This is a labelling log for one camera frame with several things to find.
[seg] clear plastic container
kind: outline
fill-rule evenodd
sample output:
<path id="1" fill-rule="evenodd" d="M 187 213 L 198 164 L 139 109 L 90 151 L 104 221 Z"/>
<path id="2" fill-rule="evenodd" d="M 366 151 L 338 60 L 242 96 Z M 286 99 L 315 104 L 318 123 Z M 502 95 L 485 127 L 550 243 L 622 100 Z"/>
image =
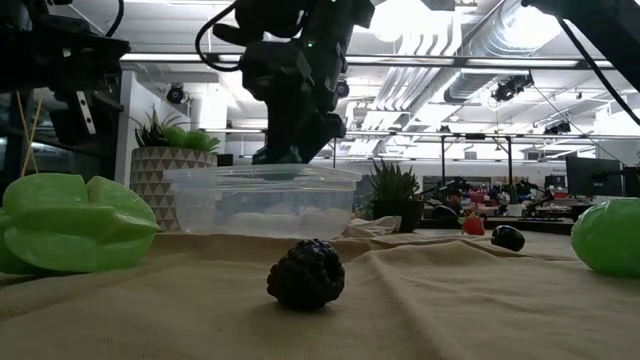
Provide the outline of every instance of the clear plastic container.
<path id="1" fill-rule="evenodd" d="M 359 174 L 305 164 L 167 170 L 180 228 L 194 234 L 332 239 Z"/>

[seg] security camera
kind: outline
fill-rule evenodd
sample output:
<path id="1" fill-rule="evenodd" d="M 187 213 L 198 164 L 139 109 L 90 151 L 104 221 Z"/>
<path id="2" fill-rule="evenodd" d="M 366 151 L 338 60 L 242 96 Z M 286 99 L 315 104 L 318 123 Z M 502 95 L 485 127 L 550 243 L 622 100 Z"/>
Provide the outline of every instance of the security camera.
<path id="1" fill-rule="evenodd" d="M 187 101 L 187 95 L 184 93 L 184 84 L 171 84 L 171 89 L 167 92 L 167 101 L 176 105 Z"/>
<path id="2" fill-rule="evenodd" d="M 347 80 L 338 80 L 338 84 L 336 85 L 336 93 L 338 94 L 338 98 L 340 99 L 349 96 L 349 85 L 347 84 Z"/>

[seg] ceiling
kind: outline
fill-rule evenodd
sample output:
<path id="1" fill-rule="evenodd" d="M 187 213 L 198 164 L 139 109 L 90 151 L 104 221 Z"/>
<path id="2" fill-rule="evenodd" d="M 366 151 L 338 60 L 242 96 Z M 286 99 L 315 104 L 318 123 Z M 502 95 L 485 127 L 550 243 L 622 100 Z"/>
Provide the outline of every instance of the ceiling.
<path id="1" fill-rule="evenodd" d="M 226 0 L 202 0 L 213 5 L 170 5 L 167 4 L 168 1 L 164 0 L 125 1 L 127 1 L 125 16 L 116 33 L 116 37 L 130 41 L 133 51 L 138 53 L 194 53 L 193 42 L 197 31 L 208 19 L 230 3 Z M 197 3 L 197 1 L 191 0 L 190 3 Z M 462 5 L 472 1 L 460 0 L 459 2 Z M 467 34 L 498 3 L 498 0 L 477 0 L 476 3 L 477 8 L 474 11 L 457 12 L 458 15 L 456 16 L 458 16 L 461 23 L 462 36 Z M 56 7 L 55 12 L 88 19 L 94 26 L 94 31 L 104 32 L 111 26 L 117 13 L 117 1 L 75 1 L 72 6 Z M 432 13 L 430 16 L 434 17 L 429 19 L 437 20 L 439 19 L 439 14 Z M 409 10 L 405 10 L 405 13 L 401 14 L 403 19 L 409 19 L 410 15 L 412 15 L 412 12 Z M 233 16 L 228 16 L 224 21 L 233 24 Z M 598 51 L 581 34 L 578 35 L 594 57 L 601 57 Z M 397 54 L 402 51 L 402 44 L 402 39 L 394 42 L 384 42 L 379 40 L 373 31 L 357 28 L 354 31 L 348 52 L 350 54 Z M 242 48 L 224 43 L 215 37 L 205 37 L 202 46 L 203 50 L 207 52 L 240 53 L 243 51 Z M 549 42 L 546 42 L 531 55 L 579 57 L 579 53 L 565 34 L 559 34 Z M 163 80 L 167 80 L 169 76 L 174 79 L 176 77 L 179 78 L 180 74 L 188 73 L 193 75 L 195 73 L 205 76 L 215 73 L 203 64 L 145 63 L 135 66 L 127 64 L 126 66 L 127 69 L 137 71 L 139 78 L 143 81 L 146 79 L 153 82 L 155 86 L 161 87 L 168 86 L 168 81 Z M 375 98 L 381 93 L 381 87 L 388 79 L 390 71 L 391 69 L 388 67 L 379 66 L 350 67 L 346 74 L 351 89 L 350 95 L 349 98 L 340 101 L 337 112 L 345 116 L 347 115 L 349 102 L 371 101 Z M 535 86 L 547 97 L 548 101 L 540 95 L 538 90 L 529 88 L 525 93 L 516 97 L 514 101 L 496 111 L 494 109 L 495 106 L 492 106 L 491 100 L 488 99 L 490 90 L 484 90 L 476 93 L 475 95 L 477 96 L 464 106 L 456 107 L 455 111 L 451 111 L 449 115 L 433 119 L 433 121 L 431 119 L 424 121 L 418 116 L 412 121 L 415 123 L 428 122 L 433 127 L 442 122 L 450 122 L 450 116 L 454 116 L 457 121 L 453 125 L 457 131 L 495 131 L 496 122 L 500 124 L 498 129 L 503 131 L 506 131 L 505 129 L 509 129 L 509 132 L 527 131 L 533 129 L 533 123 L 557 113 L 556 109 L 554 109 L 555 106 L 559 110 L 574 109 L 572 111 L 572 119 L 576 124 L 588 128 L 593 126 L 593 110 L 605 105 L 606 101 L 608 101 L 608 98 L 605 97 L 606 90 L 591 71 L 535 70 L 532 71 L 532 75 L 535 80 Z M 632 87 L 619 73 L 608 71 L 606 75 L 619 91 L 633 91 Z M 228 91 L 232 100 L 232 103 L 229 104 L 228 117 L 234 127 L 264 127 L 267 116 L 266 107 L 262 103 L 255 101 L 242 88 L 241 76 L 241 73 L 235 72 L 218 74 L 217 77 Z M 185 84 L 185 88 L 193 96 L 197 97 L 206 91 L 206 85 L 204 82 L 193 82 Z M 422 116 L 429 117 L 431 114 L 423 114 Z"/>

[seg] cord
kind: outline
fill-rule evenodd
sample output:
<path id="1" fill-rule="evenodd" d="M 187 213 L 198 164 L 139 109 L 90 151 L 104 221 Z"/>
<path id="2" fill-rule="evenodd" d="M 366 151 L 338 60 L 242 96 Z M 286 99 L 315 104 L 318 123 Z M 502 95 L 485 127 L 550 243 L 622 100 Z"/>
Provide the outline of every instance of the cord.
<path id="1" fill-rule="evenodd" d="M 604 87 L 607 89 L 607 91 L 611 94 L 611 96 L 613 96 L 613 98 L 616 100 L 616 102 L 629 115 L 629 117 L 631 117 L 631 119 L 633 119 L 633 121 L 635 121 L 636 124 L 638 124 L 638 126 L 640 126 L 640 119 L 636 116 L 636 114 L 633 113 L 633 110 L 631 110 L 629 105 L 627 105 L 627 103 L 622 99 L 620 94 L 618 94 L 616 89 L 613 88 L 613 86 L 611 85 L 609 80 L 604 76 L 604 74 L 602 73 L 602 70 L 600 70 L 600 68 L 598 67 L 596 62 L 593 61 L 593 58 L 591 57 L 591 55 L 589 55 L 589 53 L 584 48 L 584 46 L 582 46 L 582 44 L 580 43 L 580 40 L 578 40 L 578 38 L 573 33 L 571 28 L 569 28 L 569 25 L 567 24 L 567 21 L 564 20 L 564 19 L 558 18 L 558 24 L 560 24 L 560 27 L 567 34 L 567 36 L 569 37 L 569 39 L 571 40 L 573 45 L 578 49 L 578 51 L 580 52 L 582 57 L 584 57 L 584 59 L 587 61 L 589 66 L 591 66 L 591 68 L 593 69 L 593 72 L 596 74 L 598 79 L 600 79 L 600 81 L 602 82 Z"/>
<path id="2" fill-rule="evenodd" d="M 124 0 L 118 0 L 118 15 L 116 15 L 116 19 L 113 21 L 113 25 L 109 28 L 105 37 L 112 37 L 115 34 L 116 30 L 120 27 L 120 23 L 122 22 L 122 18 L 124 17 Z"/>
<path id="3" fill-rule="evenodd" d="M 540 94 L 540 96 L 542 96 L 542 98 L 553 108 L 553 110 L 555 110 L 558 114 L 560 114 L 560 116 L 562 116 L 562 118 L 564 118 L 569 124 L 571 124 L 571 126 L 576 128 L 576 130 L 578 130 L 578 132 L 580 132 L 582 134 L 582 136 L 584 136 L 586 139 L 589 139 L 589 141 L 591 141 L 593 143 L 593 145 L 595 145 L 600 150 L 604 151 L 607 155 L 611 156 L 612 159 L 618 160 L 618 162 L 620 162 L 622 165 L 627 166 L 627 164 L 623 163 L 622 160 L 618 159 L 616 156 L 614 156 L 612 153 L 610 153 L 607 149 L 605 149 L 600 144 L 598 144 L 597 141 L 595 141 L 592 138 L 590 138 L 589 134 L 587 134 L 586 132 L 582 131 L 579 127 L 577 127 L 576 124 L 574 124 L 567 116 L 564 115 L 564 113 L 562 111 L 558 110 L 558 108 L 555 105 L 553 105 L 553 103 L 551 101 L 549 101 L 549 98 L 547 98 L 542 93 L 542 91 L 540 91 L 540 89 L 538 89 L 537 86 L 533 85 L 533 88 L 536 89 L 538 94 Z"/>
<path id="4" fill-rule="evenodd" d="M 196 53 L 200 57 L 200 60 L 202 60 L 202 62 L 207 64 L 210 68 L 217 71 L 222 71 L 222 72 L 237 71 L 237 70 L 240 70 L 240 65 L 235 65 L 231 67 L 222 67 L 214 64 L 213 62 L 209 61 L 209 59 L 207 59 L 207 57 L 204 56 L 204 54 L 202 53 L 200 42 L 202 41 L 202 37 L 204 37 L 204 34 L 206 34 L 207 31 L 209 31 L 209 29 L 213 27 L 213 25 L 215 25 L 218 21 L 222 20 L 223 17 L 229 15 L 229 13 L 231 13 L 235 8 L 236 8 L 236 2 L 234 1 L 233 4 L 227 6 L 226 9 L 222 10 L 220 13 L 218 13 L 218 15 L 211 18 L 211 20 L 207 21 L 202 26 L 202 28 L 200 28 L 200 31 L 198 31 L 198 34 L 196 35 Z"/>

